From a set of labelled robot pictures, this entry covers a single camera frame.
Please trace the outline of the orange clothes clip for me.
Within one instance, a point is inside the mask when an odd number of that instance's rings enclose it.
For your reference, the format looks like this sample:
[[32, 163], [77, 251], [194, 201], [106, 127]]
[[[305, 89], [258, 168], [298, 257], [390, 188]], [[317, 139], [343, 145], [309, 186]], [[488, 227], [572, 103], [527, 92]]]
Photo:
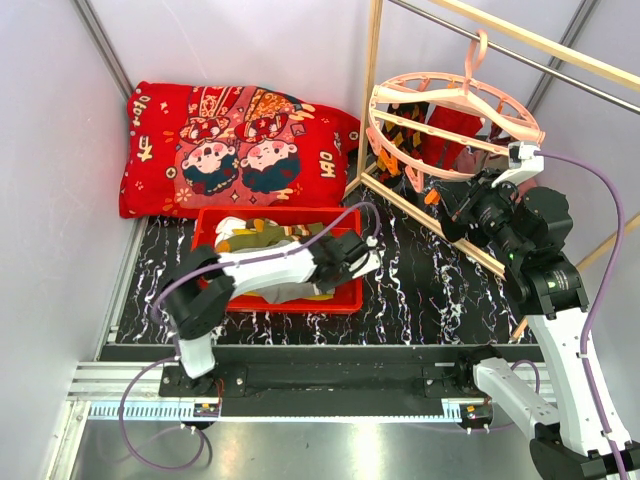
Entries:
[[426, 205], [437, 205], [440, 202], [440, 195], [436, 189], [431, 189], [424, 197]]

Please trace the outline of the pink round clip hanger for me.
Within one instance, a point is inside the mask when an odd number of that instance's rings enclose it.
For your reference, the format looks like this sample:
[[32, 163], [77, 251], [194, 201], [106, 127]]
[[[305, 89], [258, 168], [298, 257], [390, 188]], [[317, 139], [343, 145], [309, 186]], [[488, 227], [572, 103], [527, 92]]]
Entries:
[[[462, 75], [446, 72], [414, 72], [395, 76], [373, 87], [368, 101], [367, 138], [376, 161], [383, 159], [394, 171], [400, 165], [415, 191], [424, 187], [427, 176], [464, 181], [472, 174], [454, 169], [454, 161], [464, 148], [482, 150], [487, 158], [506, 157], [507, 145], [533, 141], [541, 145], [545, 133], [533, 115], [515, 98], [474, 78], [487, 50], [488, 35], [477, 32], [471, 40]], [[389, 104], [428, 102], [424, 124], [387, 112]], [[387, 120], [427, 135], [421, 159], [399, 151], [382, 133]]]

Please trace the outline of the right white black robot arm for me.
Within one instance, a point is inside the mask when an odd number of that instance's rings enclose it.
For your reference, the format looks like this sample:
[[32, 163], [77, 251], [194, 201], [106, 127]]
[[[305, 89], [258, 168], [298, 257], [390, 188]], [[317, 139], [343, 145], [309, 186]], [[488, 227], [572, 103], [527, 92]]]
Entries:
[[449, 241], [493, 244], [503, 256], [507, 290], [538, 342], [555, 401], [527, 386], [493, 347], [459, 361], [455, 387], [498, 403], [528, 440], [541, 478], [636, 479], [639, 444], [616, 414], [583, 331], [595, 307], [563, 252], [573, 227], [566, 197], [546, 187], [520, 195], [496, 179], [489, 171], [437, 183], [442, 230]]

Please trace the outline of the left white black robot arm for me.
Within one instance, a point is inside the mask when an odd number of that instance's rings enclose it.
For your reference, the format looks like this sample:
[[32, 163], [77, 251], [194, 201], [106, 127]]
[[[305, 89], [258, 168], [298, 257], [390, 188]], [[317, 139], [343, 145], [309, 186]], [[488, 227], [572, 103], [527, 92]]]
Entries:
[[181, 384], [196, 396], [215, 386], [211, 333], [229, 303], [246, 293], [281, 286], [310, 285], [315, 295], [328, 294], [377, 270], [381, 265], [372, 237], [353, 230], [328, 233], [251, 252], [218, 253], [196, 248], [165, 285], [155, 309], [164, 308], [177, 335]]

